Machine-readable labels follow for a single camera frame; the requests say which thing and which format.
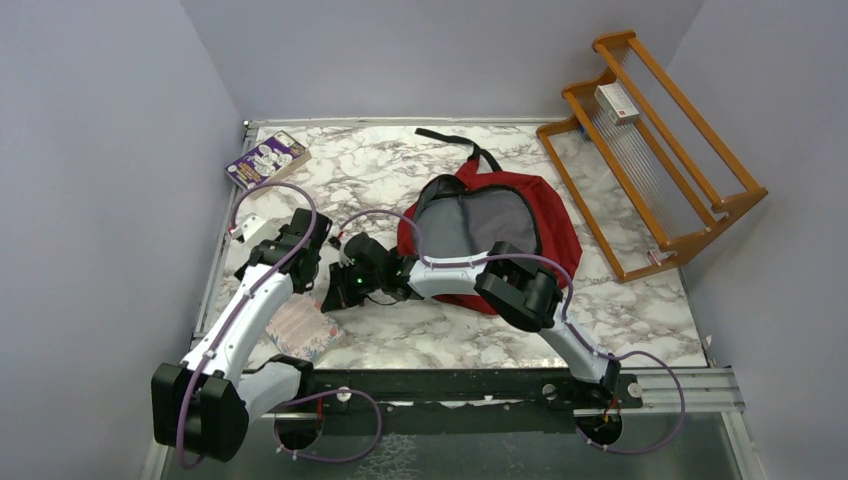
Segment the purple cover book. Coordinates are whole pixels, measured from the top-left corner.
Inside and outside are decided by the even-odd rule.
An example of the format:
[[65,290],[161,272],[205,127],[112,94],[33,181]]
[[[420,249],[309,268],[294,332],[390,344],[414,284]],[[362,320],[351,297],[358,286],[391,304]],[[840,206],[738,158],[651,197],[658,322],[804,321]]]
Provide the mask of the purple cover book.
[[311,159],[308,147],[284,130],[259,142],[224,168],[241,190],[283,181]]

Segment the floral cover book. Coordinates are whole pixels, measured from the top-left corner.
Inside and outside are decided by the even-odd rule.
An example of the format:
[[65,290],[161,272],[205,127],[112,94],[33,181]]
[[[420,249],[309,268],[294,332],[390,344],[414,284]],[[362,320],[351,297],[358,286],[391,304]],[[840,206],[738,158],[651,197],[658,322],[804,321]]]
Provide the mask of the floral cover book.
[[339,324],[311,296],[301,294],[292,295],[265,328],[265,338],[279,353],[307,361],[317,360],[342,336]]

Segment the red backpack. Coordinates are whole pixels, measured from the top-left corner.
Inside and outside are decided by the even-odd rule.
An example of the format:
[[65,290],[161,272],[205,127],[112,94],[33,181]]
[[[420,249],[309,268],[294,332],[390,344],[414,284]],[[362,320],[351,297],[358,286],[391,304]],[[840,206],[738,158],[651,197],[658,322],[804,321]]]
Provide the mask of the red backpack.
[[573,288],[567,281],[575,277],[582,247],[561,197],[549,183],[540,176],[503,170],[488,150],[468,138],[424,128],[415,133],[467,145],[472,151],[455,173],[431,179],[404,212],[420,228],[423,242],[401,221],[392,251],[411,256],[423,248],[436,258],[467,257],[505,241],[521,253],[540,255],[563,267],[558,285],[566,290],[569,305]]

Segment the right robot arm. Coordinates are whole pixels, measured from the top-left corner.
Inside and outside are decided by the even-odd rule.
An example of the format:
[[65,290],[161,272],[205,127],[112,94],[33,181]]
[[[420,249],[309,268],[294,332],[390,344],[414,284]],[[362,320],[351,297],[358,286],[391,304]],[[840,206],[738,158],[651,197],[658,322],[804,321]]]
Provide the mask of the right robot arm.
[[617,392],[620,363],[600,350],[567,310],[556,263],[499,241],[487,252],[451,258],[402,255],[358,234],[329,267],[324,313],[360,305],[376,291],[398,302],[444,295],[476,296],[512,327],[539,334],[566,362],[579,398],[600,407]]

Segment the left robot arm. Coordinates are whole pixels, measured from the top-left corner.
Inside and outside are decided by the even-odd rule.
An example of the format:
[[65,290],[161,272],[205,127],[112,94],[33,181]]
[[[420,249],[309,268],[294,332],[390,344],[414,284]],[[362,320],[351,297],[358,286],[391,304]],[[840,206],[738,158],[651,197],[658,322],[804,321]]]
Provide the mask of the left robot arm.
[[208,334],[178,364],[156,369],[151,400],[157,443],[226,462],[249,425],[272,408],[310,405],[310,362],[276,355],[253,370],[246,365],[277,311],[311,289],[331,225],[320,213],[296,209],[276,238],[252,249],[237,293]]

